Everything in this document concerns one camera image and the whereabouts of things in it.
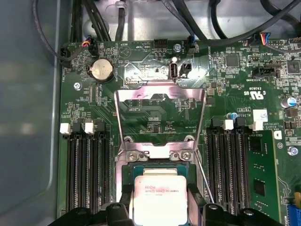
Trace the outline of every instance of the chip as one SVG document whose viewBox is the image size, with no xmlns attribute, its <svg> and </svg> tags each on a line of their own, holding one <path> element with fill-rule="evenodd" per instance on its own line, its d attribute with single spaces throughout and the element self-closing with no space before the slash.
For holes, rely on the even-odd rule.
<svg viewBox="0 0 301 226">
<path fill-rule="evenodd" d="M 207 98 L 206 99 L 207 105 L 215 105 L 215 99 L 214 98 Z"/>
<path fill-rule="evenodd" d="M 292 121 L 291 122 L 291 129 L 295 129 L 295 128 L 297 128 L 297 124 L 294 121 Z"/>
<path fill-rule="evenodd" d="M 291 122 L 290 121 L 285 121 L 284 122 L 284 129 L 291 129 L 292 126 L 291 126 Z"/>
<path fill-rule="evenodd" d="M 214 88 L 208 88 L 207 89 L 207 95 L 208 96 L 214 96 L 215 95 L 215 89 Z"/>
<path fill-rule="evenodd" d="M 257 179 L 254 179 L 253 182 L 254 182 L 254 192 L 256 194 L 265 196 L 265 183 Z"/>
<path fill-rule="evenodd" d="M 300 61 L 299 60 L 287 61 L 287 72 L 289 74 L 300 74 Z"/>
<path fill-rule="evenodd" d="M 298 109 L 297 108 L 288 108 L 285 111 L 287 117 L 297 117 Z"/>
<path fill-rule="evenodd" d="M 238 55 L 237 54 L 227 55 L 226 65 L 227 67 L 238 67 L 239 66 Z"/>
<path fill-rule="evenodd" d="M 250 137 L 250 150 L 252 152 L 262 152 L 261 138 L 260 137 Z"/>
<path fill-rule="evenodd" d="M 175 175 L 137 176 L 134 222 L 137 225 L 184 225 L 187 222 L 186 178 Z"/>
</svg>

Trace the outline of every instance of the screw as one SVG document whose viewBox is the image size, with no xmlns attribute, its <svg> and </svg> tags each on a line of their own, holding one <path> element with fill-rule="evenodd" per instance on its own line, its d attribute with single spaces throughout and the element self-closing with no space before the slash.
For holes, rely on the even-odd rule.
<svg viewBox="0 0 301 226">
<path fill-rule="evenodd" d="M 293 147 L 293 146 L 289 147 L 288 150 L 287 150 L 287 153 L 291 156 L 297 155 L 298 152 L 299 152 L 299 150 L 296 147 Z"/>
<path fill-rule="evenodd" d="M 190 157 L 191 157 L 191 154 L 189 152 L 183 152 L 181 154 L 181 156 L 182 156 L 182 159 L 188 161 L 190 159 Z"/>
<path fill-rule="evenodd" d="M 79 82 L 76 82 L 74 83 L 73 87 L 76 91 L 79 91 L 81 90 L 82 85 Z"/>
<path fill-rule="evenodd" d="M 180 53 L 182 51 L 182 46 L 180 44 L 174 45 L 174 52 Z"/>
<path fill-rule="evenodd" d="M 136 160 L 138 159 L 138 156 L 137 156 L 136 153 L 131 152 L 131 153 L 128 155 L 128 159 L 129 159 L 130 161 L 136 161 Z"/>
<path fill-rule="evenodd" d="M 248 216 L 252 216 L 253 215 L 253 212 L 250 211 L 250 210 L 245 210 L 244 211 L 244 214 L 248 215 Z"/>
<path fill-rule="evenodd" d="M 212 210 L 217 210 L 217 206 L 216 205 L 209 205 L 209 208 Z"/>
</svg>

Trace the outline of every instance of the integrated circuit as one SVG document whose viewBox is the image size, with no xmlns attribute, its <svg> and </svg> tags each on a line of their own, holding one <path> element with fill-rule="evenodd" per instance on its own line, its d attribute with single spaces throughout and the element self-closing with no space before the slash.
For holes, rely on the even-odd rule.
<svg viewBox="0 0 301 226">
<path fill-rule="evenodd" d="M 287 61 L 287 72 L 289 74 L 300 74 L 300 61 L 299 60 Z"/>
<path fill-rule="evenodd" d="M 252 152 L 258 153 L 262 152 L 261 138 L 260 137 L 250 137 L 250 150 Z"/>
<path fill-rule="evenodd" d="M 287 117 L 297 117 L 298 116 L 298 109 L 297 108 L 288 108 L 285 110 Z"/>
<path fill-rule="evenodd" d="M 254 179 L 253 183 L 254 183 L 254 192 L 256 194 L 265 196 L 265 183 L 257 179 Z"/>
<path fill-rule="evenodd" d="M 237 54 L 231 54 L 226 56 L 226 66 L 227 67 L 238 67 L 239 59 Z"/>
</svg>

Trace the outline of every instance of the capacitor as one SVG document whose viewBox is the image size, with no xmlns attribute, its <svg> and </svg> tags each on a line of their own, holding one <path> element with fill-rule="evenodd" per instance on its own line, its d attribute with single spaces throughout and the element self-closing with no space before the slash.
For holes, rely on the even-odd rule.
<svg viewBox="0 0 301 226">
<path fill-rule="evenodd" d="M 294 97 L 284 98 L 280 104 L 283 108 L 295 107 L 297 105 L 297 100 Z"/>
<path fill-rule="evenodd" d="M 228 113 L 228 114 L 227 114 L 227 119 L 235 120 L 237 117 L 238 117 L 238 114 L 235 113 L 235 112 L 232 112 L 232 113 Z"/>
<path fill-rule="evenodd" d="M 298 150 L 296 147 L 294 147 L 294 146 L 291 146 L 291 147 L 289 147 L 289 148 L 287 149 L 287 153 L 288 153 L 289 155 L 291 155 L 291 156 L 297 155 L 298 152 L 299 152 L 299 150 Z"/>
<path fill-rule="evenodd" d="M 87 67 L 87 73 L 100 83 L 106 83 L 114 78 L 114 67 L 107 59 L 98 59 Z"/>
</svg>

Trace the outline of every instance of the white sticker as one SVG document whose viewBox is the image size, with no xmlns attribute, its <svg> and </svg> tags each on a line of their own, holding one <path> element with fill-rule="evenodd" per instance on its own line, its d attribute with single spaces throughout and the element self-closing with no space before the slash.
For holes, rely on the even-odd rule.
<svg viewBox="0 0 301 226">
<path fill-rule="evenodd" d="M 267 109 L 255 109 L 253 110 L 253 121 L 268 122 Z"/>
</svg>

